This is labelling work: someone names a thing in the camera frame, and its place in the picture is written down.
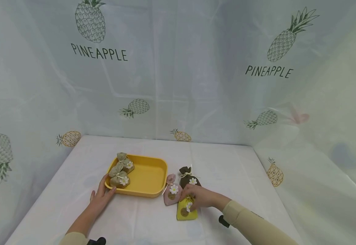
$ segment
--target left hand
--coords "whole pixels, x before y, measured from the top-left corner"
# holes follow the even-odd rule
[[[111,200],[117,188],[114,186],[113,189],[106,193],[105,181],[108,177],[108,174],[104,175],[102,180],[100,181],[99,188],[97,189],[97,193],[92,191],[90,203],[86,208],[87,212],[90,212],[95,218],[103,211],[108,202]]]

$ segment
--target hand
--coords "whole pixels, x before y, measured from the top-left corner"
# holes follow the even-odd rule
[[[95,218],[103,211],[108,202],[113,197],[117,188],[114,186],[108,193],[106,193],[105,181],[108,177],[108,174],[104,175],[102,180],[100,181],[99,188],[97,189],[97,193],[92,191],[90,203],[88,207],[85,209],[86,212],[92,214]]]
[[[183,189],[180,201],[189,195],[194,196],[195,198],[190,211],[194,211],[200,207],[215,207],[222,212],[225,206],[231,201],[231,199],[226,196],[210,191],[198,185],[186,185]]]

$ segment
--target white daisy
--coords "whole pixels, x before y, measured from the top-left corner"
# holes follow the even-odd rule
[[[178,186],[176,184],[171,185],[171,187],[170,187],[171,194],[176,195],[178,193],[178,191],[179,191],[179,189],[178,189]]]
[[[131,169],[131,168],[133,167],[133,162],[130,161],[130,162],[126,165],[126,167],[127,167],[128,169]]]
[[[197,179],[196,178],[191,178],[189,180],[189,184],[196,185],[197,184]]]
[[[186,211],[188,211],[190,213],[190,207],[191,205],[193,205],[192,202],[189,201],[189,203],[186,205]]]
[[[121,183],[121,185],[125,186],[127,183],[129,183],[129,178],[124,176],[119,180],[119,183]]]

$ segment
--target sleeve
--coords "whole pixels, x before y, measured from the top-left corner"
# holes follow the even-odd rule
[[[84,234],[79,232],[70,232],[66,234],[59,245],[87,245],[89,239]]]
[[[227,204],[223,215],[224,220],[237,228],[252,245],[298,245],[276,226],[235,201]]]

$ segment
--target yellow plastic container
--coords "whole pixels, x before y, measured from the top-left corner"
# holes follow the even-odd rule
[[[116,193],[149,198],[159,196],[164,190],[167,180],[167,163],[160,158],[129,154],[127,156],[134,164],[134,170],[128,174],[130,184],[124,189],[117,188]],[[117,163],[118,159],[115,158],[107,173]],[[106,179],[105,185],[107,188],[112,189],[110,186],[110,177]]]

